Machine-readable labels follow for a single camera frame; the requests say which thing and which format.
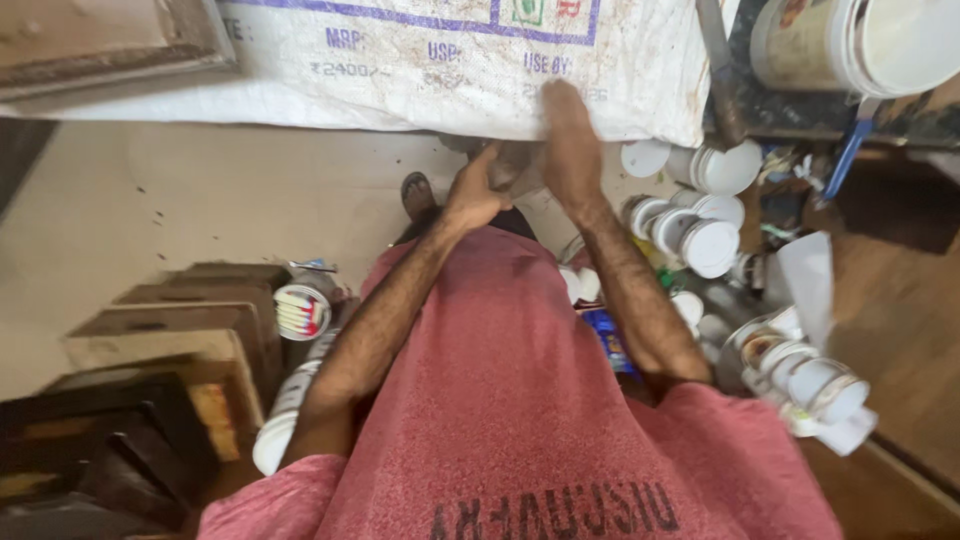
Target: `blue handle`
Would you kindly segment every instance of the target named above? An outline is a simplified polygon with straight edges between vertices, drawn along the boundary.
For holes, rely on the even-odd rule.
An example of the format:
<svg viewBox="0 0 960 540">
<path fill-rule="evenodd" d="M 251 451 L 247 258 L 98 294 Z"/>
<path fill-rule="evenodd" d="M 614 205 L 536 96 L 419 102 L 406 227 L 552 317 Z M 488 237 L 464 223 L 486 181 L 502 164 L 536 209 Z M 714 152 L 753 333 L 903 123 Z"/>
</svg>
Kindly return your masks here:
<svg viewBox="0 0 960 540">
<path fill-rule="evenodd" d="M 830 176 L 830 181 L 827 182 L 827 188 L 824 189 L 823 198 L 825 201 L 836 197 L 837 191 L 840 191 L 840 186 L 847 178 L 847 173 L 850 172 L 853 158 L 856 157 L 856 151 L 860 149 L 863 139 L 867 138 L 867 135 L 873 129 L 874 119 L 867 118 L 866 120 L 857 120 L 856 124 L 853 125 L 853 130 L 847 132 L 847 136 L 844 138 L 843 152 L 837 160 L 836 167 L 833 168 L 833 174 Z"/>
</svg>

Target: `foot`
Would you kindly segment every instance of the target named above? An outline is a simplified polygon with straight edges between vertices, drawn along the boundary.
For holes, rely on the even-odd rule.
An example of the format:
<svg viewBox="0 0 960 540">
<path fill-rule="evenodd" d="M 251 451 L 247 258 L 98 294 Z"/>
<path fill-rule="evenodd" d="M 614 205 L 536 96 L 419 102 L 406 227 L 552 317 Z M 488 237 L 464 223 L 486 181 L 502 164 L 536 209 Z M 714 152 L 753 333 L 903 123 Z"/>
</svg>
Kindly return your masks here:
<svg viewBox="0 0 960 540">
<path fill-rule="evenodd" d="M 403 180 L 400 187 L 400 199 L 403 201 L 403 208 L 407 210 L 410 221 L 416 223 L 420 221 L 429 211 L 437 207 L 437 201 L 433 198 L 433 189 L 430 188 L 430 182 L 426 180 L 423 173 L 410 173 Z"/>
</svg>

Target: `hand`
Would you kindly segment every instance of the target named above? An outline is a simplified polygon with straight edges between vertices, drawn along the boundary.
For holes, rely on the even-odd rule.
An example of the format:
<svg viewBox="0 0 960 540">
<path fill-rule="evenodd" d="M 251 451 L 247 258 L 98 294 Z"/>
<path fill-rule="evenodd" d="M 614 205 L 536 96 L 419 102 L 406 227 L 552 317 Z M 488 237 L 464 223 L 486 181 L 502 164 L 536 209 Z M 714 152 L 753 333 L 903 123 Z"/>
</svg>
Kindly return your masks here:
<svg viewBox="0 0 960 540">
<path fill-rule="evenodd" d="M 542 93 L 549 127 L 543 182 L 579 226 L 596 205 L 607 204 L 600 190 L 600 140 L 577 88 L 557 80 L 543 85 Z"/>
<path fill-rule="evenodd" d="M 487 165 L 496 159 L 502 145 L 503 141 L 499 140 L 488 144 L 457 173 L 441 216 L 445 223 L 469 233 L 490 223 L 501 210 L 514 207 L 506 194 L 490 190 L 487 179 Z"/>
</svg>

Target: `blue printed border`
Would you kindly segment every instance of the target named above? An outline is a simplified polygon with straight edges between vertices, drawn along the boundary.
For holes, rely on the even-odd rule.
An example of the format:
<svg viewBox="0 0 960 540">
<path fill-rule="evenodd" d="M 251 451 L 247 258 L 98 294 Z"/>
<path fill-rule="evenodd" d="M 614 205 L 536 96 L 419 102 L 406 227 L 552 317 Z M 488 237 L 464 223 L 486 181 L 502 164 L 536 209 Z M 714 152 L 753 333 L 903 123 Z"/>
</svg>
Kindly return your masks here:
<svg viewBox="0 0 960 540">
<path fill-rule="evenodd" d="M 268 8 L 283 8 L 287 10 L 307 10 L 311 12 L 337 13 L 352 17 L 367 17 L 379 20 L 399 22 L 421 28 L 447 30 L 450 32 L 475 32 L 478 34 L 493 34 L 504 37 L 523 37 L 533 41 L 545 43 L 571 43 L 574 45 L 593 45 L 597 32 L 597 15 L 600 13 L 600 0 L 590 0 L 590 19 L 586 36 L 573 34 L 553 34 L 530 28 L 503 26 L 500 24 L 500 0 L 491 0 L 490 22 L 476 22 L 470 20 L 441 19 L 424 15 L 394 12 L 383 8 L 370 8 L 353 4 L 339 4 L 325 0 L 218 0 L 226 4 L 245 4 L 248 6 L 265 6 Z"/>
</svg>

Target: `left hand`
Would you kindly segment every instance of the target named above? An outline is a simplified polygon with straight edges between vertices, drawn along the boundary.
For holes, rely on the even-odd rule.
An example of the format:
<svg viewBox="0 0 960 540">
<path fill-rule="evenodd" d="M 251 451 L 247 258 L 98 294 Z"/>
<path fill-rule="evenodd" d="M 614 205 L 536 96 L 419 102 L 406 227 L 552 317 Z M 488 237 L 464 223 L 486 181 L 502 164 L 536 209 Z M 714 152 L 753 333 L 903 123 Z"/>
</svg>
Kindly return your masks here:
<svg viewBox="0 0 960 540">
<path fill-rule="evenodd" d="M 442 219 L 464 233 L 487 225 L 498 212 L 514 207 L 506 194 L 491 191 L 487 178 L 487 165 L 496 159 L 501 146 L 500 140 L 488 144 L 460 169 L 450 188 Z"/>
</svg>

